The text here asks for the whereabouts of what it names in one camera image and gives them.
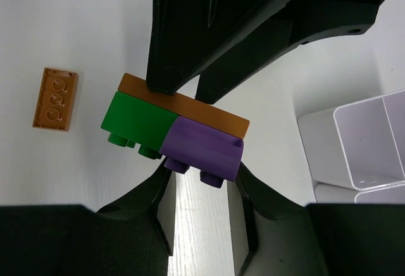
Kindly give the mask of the small green lego brick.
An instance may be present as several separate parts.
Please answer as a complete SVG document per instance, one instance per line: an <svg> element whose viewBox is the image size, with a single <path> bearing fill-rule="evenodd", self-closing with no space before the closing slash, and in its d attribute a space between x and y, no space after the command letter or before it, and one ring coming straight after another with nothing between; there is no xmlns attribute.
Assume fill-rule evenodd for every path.
<svg viewBox="0 0 405 276"><path fill-rule="evenodd" d="M163 141L178 115L123 92L116 92L102 121L108 141L134 148L150 159L161 159Z"/></svg>

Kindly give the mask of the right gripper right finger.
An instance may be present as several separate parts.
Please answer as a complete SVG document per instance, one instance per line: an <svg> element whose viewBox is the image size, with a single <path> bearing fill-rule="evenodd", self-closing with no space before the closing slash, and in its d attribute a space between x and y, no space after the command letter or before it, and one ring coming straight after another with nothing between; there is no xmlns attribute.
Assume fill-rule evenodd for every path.
<svg viewBox="0 0 405 276"><path fill-rule="evenodd" d="M404 206L301 206L241 165L227 185L236 275L403 275Z"/></svg>

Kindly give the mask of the brown lego plate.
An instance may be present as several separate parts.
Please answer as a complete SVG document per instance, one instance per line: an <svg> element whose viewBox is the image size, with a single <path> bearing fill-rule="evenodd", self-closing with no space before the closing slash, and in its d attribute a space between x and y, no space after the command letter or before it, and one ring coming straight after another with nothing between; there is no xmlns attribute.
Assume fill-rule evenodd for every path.
<svg viewBox="0 0 405 276"><path fill-rule="evenodd" d="M45 67L32 126L68 131L77 85L77 73Z"/></svg>
<svg viewBox="0 0 405 276"><path fill-rule="evenodd" d="M246 136L249 128L249 120L183 94L151 92L145 80L129 73L123 75L118 91L239 139Z"/></svg>

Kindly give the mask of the purple lego plate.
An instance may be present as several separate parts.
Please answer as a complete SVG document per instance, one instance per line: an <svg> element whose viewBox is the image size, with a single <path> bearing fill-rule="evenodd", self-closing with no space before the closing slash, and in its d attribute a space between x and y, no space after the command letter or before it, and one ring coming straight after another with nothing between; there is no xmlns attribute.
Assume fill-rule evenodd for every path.
<svg viewBox="0 0 405 276"><path fill-rule="evenodd" d="M200 180L220 188L233 182L240 167L244 141L199 122L178 117L166 135L159 153L165 167L185 173L189 167L200 170Z"/></svg>

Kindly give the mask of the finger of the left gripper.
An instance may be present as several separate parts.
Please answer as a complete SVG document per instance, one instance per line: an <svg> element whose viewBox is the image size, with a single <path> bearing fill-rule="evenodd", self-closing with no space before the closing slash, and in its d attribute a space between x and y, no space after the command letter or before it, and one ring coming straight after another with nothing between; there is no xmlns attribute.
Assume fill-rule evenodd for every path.
<svg viewBox="0 0 405 276"><path fill-rule="evenodd" d="M290 0L153 0L146 82L173 94L256 26L270 4Z"/></svg>
<svg viewBox="0 0 405 276"><path fill-rule="evenodd" d="M293 21L269 18L200 75L196 99L214 104L286 52Z"/></svg>

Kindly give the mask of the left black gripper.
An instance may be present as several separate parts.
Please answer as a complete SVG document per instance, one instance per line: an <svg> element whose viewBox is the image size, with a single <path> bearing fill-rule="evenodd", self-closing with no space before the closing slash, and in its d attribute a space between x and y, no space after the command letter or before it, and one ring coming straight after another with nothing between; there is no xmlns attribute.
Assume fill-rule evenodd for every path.
<svg viewBox="0 0 405 276"><path fill-rule="evenodd" d="M361 35L385 0L291 0L278 17L292 22L289 47L344 35Z"/></svg>

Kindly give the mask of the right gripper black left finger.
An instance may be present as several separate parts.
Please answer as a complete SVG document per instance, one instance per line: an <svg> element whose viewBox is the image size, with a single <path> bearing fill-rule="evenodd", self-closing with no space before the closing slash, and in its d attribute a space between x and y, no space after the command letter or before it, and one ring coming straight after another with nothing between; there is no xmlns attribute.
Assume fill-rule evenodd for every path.
<svg viewBox="0 0 405 276"><path fill-rule="evenodd" d="M175 178L159 166L100 210L80 204L1 207L2 275L166 275Z"/></svg>

